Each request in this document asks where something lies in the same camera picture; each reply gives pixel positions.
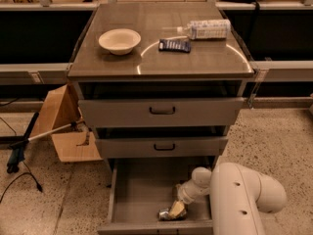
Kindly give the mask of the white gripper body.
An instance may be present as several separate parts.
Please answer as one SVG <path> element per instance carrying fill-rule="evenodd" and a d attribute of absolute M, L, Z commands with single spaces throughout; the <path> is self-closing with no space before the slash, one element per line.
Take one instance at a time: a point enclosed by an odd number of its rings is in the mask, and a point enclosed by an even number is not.
<path fill-rule="evenodd" d="M 193 203 L 198 197 L 209 194 L 209 186 L 200 186 L 193 180 L 177 184 L 177 199 L 185 205 Z"/>

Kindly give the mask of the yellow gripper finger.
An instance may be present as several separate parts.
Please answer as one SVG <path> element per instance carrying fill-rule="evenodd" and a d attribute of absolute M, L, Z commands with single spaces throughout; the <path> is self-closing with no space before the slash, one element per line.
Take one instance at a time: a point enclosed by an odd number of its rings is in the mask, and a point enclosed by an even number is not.
<path fill-rule="evenodd" d="M 169 210 L 169 217 L 176 219 L 183 217 L 186 214 L 185 205 L 182 201 L 175 201 Z"/>

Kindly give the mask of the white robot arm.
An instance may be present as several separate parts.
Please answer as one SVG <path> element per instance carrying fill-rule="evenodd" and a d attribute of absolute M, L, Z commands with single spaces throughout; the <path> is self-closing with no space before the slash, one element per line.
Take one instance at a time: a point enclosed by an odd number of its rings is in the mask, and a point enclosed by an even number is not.
<path fill-rule="evenodd" d="M 287 204 L 286 190 L 278 180 L 234 163 L 213 170 L 197 167 L 176 189 L 168 218 L 181 217 L 189 204 L 208 196 L 214 235 L 265 235 L 260 215 L 279 212 Z"/>

